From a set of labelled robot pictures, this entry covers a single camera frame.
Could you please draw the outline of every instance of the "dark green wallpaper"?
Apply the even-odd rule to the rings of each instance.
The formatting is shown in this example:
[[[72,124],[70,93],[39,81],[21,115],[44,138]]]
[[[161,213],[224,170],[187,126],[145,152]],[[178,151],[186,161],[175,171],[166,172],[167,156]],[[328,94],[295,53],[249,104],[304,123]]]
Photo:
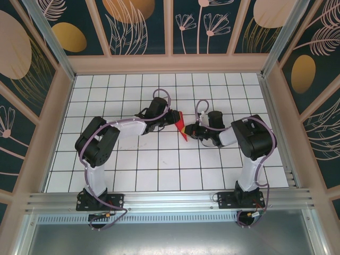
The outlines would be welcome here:
[[[339,1],[323,1],[282,71],[302,113],[340,74]]]
[[[227,52],[240,1],[203,2],[174,0],[174,54]]]
[[[55,69],[8,0],[0,26],[0,81],[39,116]]]
[[[340,185],[340,89],[303,125],[326,187]]]
[[[0,95],[0,189],[12,192],[36,126]]]
[[[0,203],[0,225],[5,216],[7,205],[5,203]]]
[[[96,0],[112,55],[165,54],[163,0]]]

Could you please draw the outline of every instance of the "leaf illustration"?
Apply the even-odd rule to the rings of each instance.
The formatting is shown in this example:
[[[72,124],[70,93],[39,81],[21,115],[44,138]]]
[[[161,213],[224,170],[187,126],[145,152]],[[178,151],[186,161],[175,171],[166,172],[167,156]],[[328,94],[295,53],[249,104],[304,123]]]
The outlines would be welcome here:
[[[340,23],[340,0],[327,0],[322,11],[321,22],[326,27],[336,27]]]
[[[329,56],[329,53],[335,51],[340,45],[340,27],[320,28],[307,44],[310,44],[313,55]]]
[[[46,20],[50,21],[57,21],[67,8],[65,0],[37,0],[37,3]]]

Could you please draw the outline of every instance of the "black bracket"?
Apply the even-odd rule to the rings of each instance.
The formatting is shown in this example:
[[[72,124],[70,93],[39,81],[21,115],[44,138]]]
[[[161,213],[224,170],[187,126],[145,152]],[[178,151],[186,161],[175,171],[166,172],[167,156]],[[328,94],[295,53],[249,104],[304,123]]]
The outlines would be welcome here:
[[[99,196],[102,201],[123,208],[124,206],[124,194],[108,194],[106,191]],[[103,205],[98,202],[90,193],[83,189],[83,194],[77,196],[76,211],[114,211],[109,206]]]

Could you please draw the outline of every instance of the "gray metal panel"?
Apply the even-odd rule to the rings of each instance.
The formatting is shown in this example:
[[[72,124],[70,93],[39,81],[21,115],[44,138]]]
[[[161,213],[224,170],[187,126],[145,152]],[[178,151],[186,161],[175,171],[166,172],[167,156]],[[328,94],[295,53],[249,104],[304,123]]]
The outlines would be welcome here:
[[[86,225],[37,225],[32,255],[311,255],[300,211],[270,211],[252,229],[234,222],[118,224],[104,232]]]

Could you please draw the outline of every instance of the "cable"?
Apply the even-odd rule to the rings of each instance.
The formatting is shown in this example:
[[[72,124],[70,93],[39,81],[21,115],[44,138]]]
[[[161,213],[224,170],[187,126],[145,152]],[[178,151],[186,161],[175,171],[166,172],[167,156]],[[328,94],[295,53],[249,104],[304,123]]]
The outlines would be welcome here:
[[[95,231],[102,231],[102,230],[106,230],[108,228],[110,228],[111,226],[113,226],[118,220],[120,220],[125,214],[128,213],[128,210],[125,209],[125,208],[121,208],[121,207],[118,207],[118,206],[113,206],[113,205],[110,205],[104,201],[102,201],[99,197],[96,196],[96,194],[94,193],[93,189],[91,188],[90,184],[89,184],[89,180],[88,180],[88,177],[87,177],[87,170],[88,170],[88,164],[83,160],[83,155],[84,155],[84,152],[87,148],[87,146],[90,144],[90,142],[94,139],[94,137],[101,131],[103,130],[104,128],[112,125],[118,125],[118,124],[121,124],[121,123],[125,123],[125,122],[131,122],[131,121],[143,121],[143,122],[146,122],[146,121],[155,121],[155,120],[158,120],[160,118],[162,118],[165,114],[167,114],[167,112],[169,111],[170,109],[170,105],[171,105],[171,97],[169,95],[169,93],[165,90],[165,89],[156,89],[154,91],[154,93],[152,94],[153,98],[155,98],[155,93],[157,91],[163,91],[166,93],[167,95],[167,98],[168,98],[168,104],[167,104],[167,107],[166,109],[164,110],[164,112],[162,114],[160,114],[158,117],[155,117],[155,118],[149,118],[149,119],[146,119],[146,118],[128,118],[128,119],[125,119],[125,120],[119,120],[119,121],[112,121],[112,122],[108,122],[106,124],[104,124],[103,126],[101,126],[99,129],[97,129],[89,138],[89,140],[85,143],[84,147],[82,148],[80,154],[79,154],[79,160],[80,160],[80,163],[82,163],[85,167],[85,183],[86,183],[86,186],[87,188],[89,189],[91,195],[100,203],[102,203],[103,205],[106,205],[112,209],[115,209],[115,210],[122,210],[124,211],[124,213],[122,215],[120,215],[117,219],[115,219],[112,223],[110,224],[106,224],[104,227],[102,228],[94,228],[92,226],[92,222],[90,222],[90,226],[91,226],[91,229],[92,230],[95,230]]]
[[[270,137],[271,137],[271,150],[269,152],[268,155],[266,155],[259,163],[259,165],[257,166],[256,168],[256,172],[255,172],[255,183],[258,187],[267,187],[267,198],[266,198],[266,205],[265,205],[265,208],[263,209],[264,212],[267,211],[267,207],[268,207],[268,201],[269,201],[269,183],[268,183],[268,180],[267,180],[267,183],[266,184],[260,184],[258,182],[258,176],[259,176],[259,172],[260,172],[260,169],[261,169],[261,166],[263,165],[264,161],[270,157],[270,155],[273,154],[274,150],[275,150],[275,147],[276,147],[276,140],[275,140],[275,136],[273,134],[273,132],[270,130],[270,128],[261,120],[257,119],[257,118],[254,118],[254,117],[245,117],[245,118],[242,118],[241,120],[253,120],[253,121],[256,121],[258,123],[260,123],[265,129],[267,129],[267,131],[269,132],[270,134]],[[240,222],[239,220],[239,217],[240,217],[240,214],[241,214],[242,210],[240,210],[238,213],[237,213],[237,217],[236,217],[236,222],[237,224],[240,226],[240,227],[245,227],[247,226],[246,224]],[[256,226],[262,219],[262,216],[253,224],[251,224],[252,227]]]

